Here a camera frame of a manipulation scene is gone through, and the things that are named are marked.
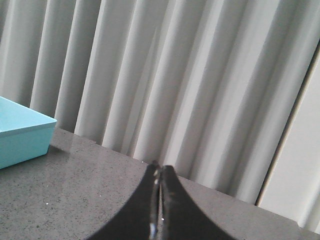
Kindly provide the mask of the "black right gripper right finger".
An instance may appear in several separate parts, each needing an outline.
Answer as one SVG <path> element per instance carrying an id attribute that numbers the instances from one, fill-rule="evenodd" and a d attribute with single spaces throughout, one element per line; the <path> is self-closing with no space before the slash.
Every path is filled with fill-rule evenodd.
<path id="1" fill-rule="evenodd" d="M 163 240 L 233 240 L 197 206 L 171 165 L 161 172 Z"/>

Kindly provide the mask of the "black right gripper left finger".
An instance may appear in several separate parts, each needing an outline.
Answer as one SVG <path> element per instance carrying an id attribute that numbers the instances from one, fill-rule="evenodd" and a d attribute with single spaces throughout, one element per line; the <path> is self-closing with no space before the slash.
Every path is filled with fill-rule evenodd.
<path id="1" fill-rule="evenodd" d="M 153 161 L 127 202 L 89 240 L 154 240 L 158 233 L 160 165 Z"/>

